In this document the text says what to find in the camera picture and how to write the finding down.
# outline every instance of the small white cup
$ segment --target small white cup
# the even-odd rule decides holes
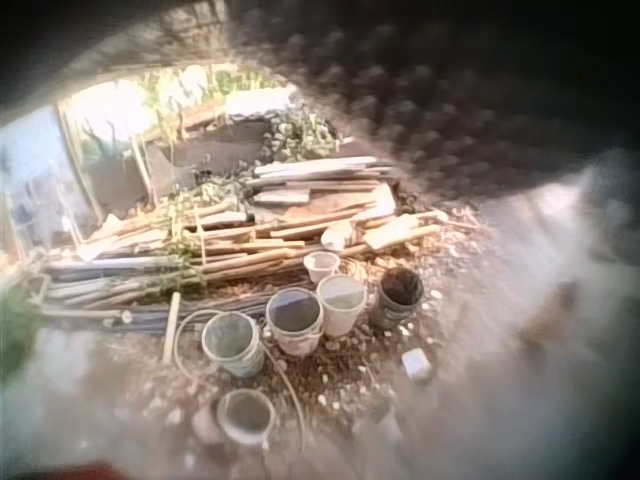
[[[316,285],[323,278],[338,272],[340,257],[331,252],[313,252],[304,257],[304,266]]]

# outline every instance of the wooden post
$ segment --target wooden post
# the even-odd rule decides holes
[[[176,334],[176,324],[178,323],[178,313],[180,312],[180,292],[173,292],[171,306],[169,307],[169,319],[167,320],[167,332],[164,338],[164,352],[162,362],[171,363],[173,356],[173,339]]]

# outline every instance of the rock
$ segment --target rock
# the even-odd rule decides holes
[[[189,388],[187,388],[187,395],[193,396],[196,394],[197,391],[198,391],[198,383],[193,382],[191,385],[189,385]]]
[[[196,466],[196,456],[193,453],[187,453],[184,456],[184,466],[187,470],[193,470]]]
[[[425,382],[431,373],[431,363],[421,348],[414,348],[402,354],[402,364],[414,383]]]
[[[171,410],[171,413],[167,415],[167,420],[165,421],[165,425],[178,425],[182,421],[182,409],[174,408]]]

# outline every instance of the wooden plank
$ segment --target wooden plank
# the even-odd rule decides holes
[[[343,157],[343,158],[325,158],[320,160],[307,160],[305,162],[299,163],[271,163],[269,165],[262,165],[256,167],[255,174],[256,175],[267,175],[276,172],[282,172],[285,170],[296,170],[296,171],[308,171],[313,168],[322,168],[326,166],[341,166],[341,165],[350,165],[350,166],[365,166],[372,165],[377,163],[376,157],[371,156],[361,156],[361,157]]]
[[[280,189],[254,195],[253,201],[262,204],[304,205],[309,202],[309,189]]]

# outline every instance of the debris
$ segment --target debris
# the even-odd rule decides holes
[[[338,343],[336,340],[330,340],[326,342],[324,346],[330,352],[337,352],[338,350],[340,350],[340,343]]]
[[[429,378],[431,373],[431,363],[427,359],[421,348],[414,348],[402,354],[402,364],[409,375],[409,378],[415,382],[424,382]]]
[[[182,409],[176,407],[167,415],[165,425],[178,425],[182,421]]]

